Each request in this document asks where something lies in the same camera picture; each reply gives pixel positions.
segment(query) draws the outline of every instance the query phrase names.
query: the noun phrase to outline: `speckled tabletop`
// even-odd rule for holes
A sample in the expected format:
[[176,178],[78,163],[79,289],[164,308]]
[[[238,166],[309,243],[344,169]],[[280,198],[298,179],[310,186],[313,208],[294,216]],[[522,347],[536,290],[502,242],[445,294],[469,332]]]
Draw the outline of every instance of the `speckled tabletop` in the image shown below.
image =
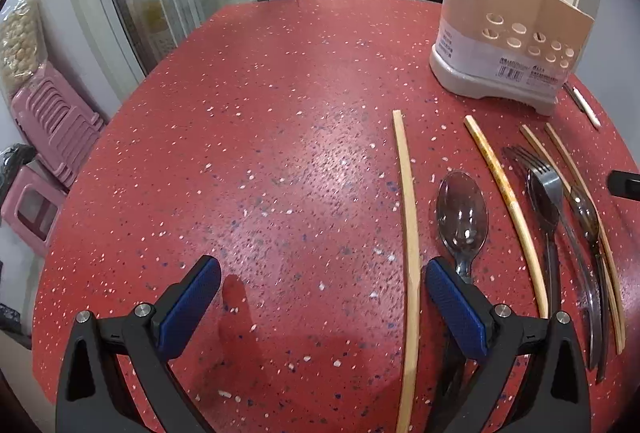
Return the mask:
[[[108,126],[58,221],[33,324],[33,369],[49,399],[76,312],[116,316],[154,302],[209,253],[222,264],[223,287],[172,366],[216,431],[395,431],[404,327],[395,108],[413,162],[423,263],[445,252],[433,222],[438,184],[463,169],[490,214],[476,284],[490,301],[535,315],[518,239],[463,117],[475,116],[496,151],[526,146],[518,125],[527,123],[560,158],[542,132],[547,119],[527,106],[439,86],[428,65],[439,15],[440,6],[414,0],[229,7],[163,60]],[[580,89],[602,130],[562,90],[550,120],[603,214],[627,322],[622,355],[610,337],[605,382],[589,374],[600,433],[640,383],[640,205],[606,192],[610,169],[636,166]],[[522,180],[507,173],[521,192]],[[542,257],[536,220],[521,203]],[[566,237],[558,242],[563,309],[584,345],[574,263]],[[444,337],[426,294],[421,319],[418,431]],[[128,361],[123,369],[146,423],[161,431]],[[488,431],[503,421],[523,369],[524,361]]]

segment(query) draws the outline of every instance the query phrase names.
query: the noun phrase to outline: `white pen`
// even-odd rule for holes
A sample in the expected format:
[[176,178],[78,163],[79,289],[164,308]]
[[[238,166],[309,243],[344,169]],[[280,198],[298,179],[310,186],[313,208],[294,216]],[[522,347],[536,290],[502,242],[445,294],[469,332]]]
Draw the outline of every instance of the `white pen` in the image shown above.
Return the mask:
[[576,99],[582,105],[582,108],[584,108],[584,111],[587,114],[587,117],[589,118],[589,120],[591,121],[591,124],[593,124],[596,130],[599,130],[601,127],[601,124],[598,118],[596,117],[596,114],[594,113],[593,108],[591,108],[589,103],[587,103],[587,100],[582,96],[582,94],[580,93],[580,90],[578,90],[576,87],[574,87],[573,89],[574,89],[574,94]]

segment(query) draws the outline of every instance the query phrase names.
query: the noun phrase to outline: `screw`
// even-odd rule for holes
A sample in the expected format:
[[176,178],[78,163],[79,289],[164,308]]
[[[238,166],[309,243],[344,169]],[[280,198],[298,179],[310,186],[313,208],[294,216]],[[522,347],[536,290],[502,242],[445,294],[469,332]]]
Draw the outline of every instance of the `screw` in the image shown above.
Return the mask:
[[495,313],[501,318],[508,318],[511,315],[511,308],[509,308],[508,305],[503,305],[502,303],[500,303],[499,305],[496,305],[494,308],[495,308]]
[[559,312],[556,313],[556,319],[558,321],[560,321],[563,325],[569,323],[569,321],[571,321],[571,318],[569,317],[569,314],[567,314],[564,310],[561,310]]
[[149,312],[151,312],[151,305],[149,305],[148,303],[141,303],[135,308],[133,312],[135,312],[136,316],[138,316],[139,318],[143,318],[145,316],[148,316]]
[[76,321],[78,323],[84,323],[85,321],[89,321],[91,317],[91,312],[88,310],[81,310],[78,314],[76,314]]

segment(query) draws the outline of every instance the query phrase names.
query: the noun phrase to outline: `pink stool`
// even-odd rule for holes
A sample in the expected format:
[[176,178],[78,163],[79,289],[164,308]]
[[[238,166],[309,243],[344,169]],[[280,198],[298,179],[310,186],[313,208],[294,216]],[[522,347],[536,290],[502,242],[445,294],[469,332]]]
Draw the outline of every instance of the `pink stool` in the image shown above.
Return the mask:
[[15,94],[11,113],[38,160],[70,188],[100,137],[100,116],[49,62]]
[[[20,205],[29,191],[36,191],[44,198],[44,203],[33,221],[28,220],[20,212]],[[22,241],[33,249],[34,253],[38,256],[46,257],[51,236],[53,235],[52,231],[58,220],[60,210],[65,203],[65,198],[66,195],[62,191],[44,180],[33,169],[28,166],[22,166],[4,199],[0,209],[0,216],[2,216],[2,221],[8,223],[15,234],[20,236]],[[49,231],[46,232],[41,227],[52,205],[57,208],[57,211]]]

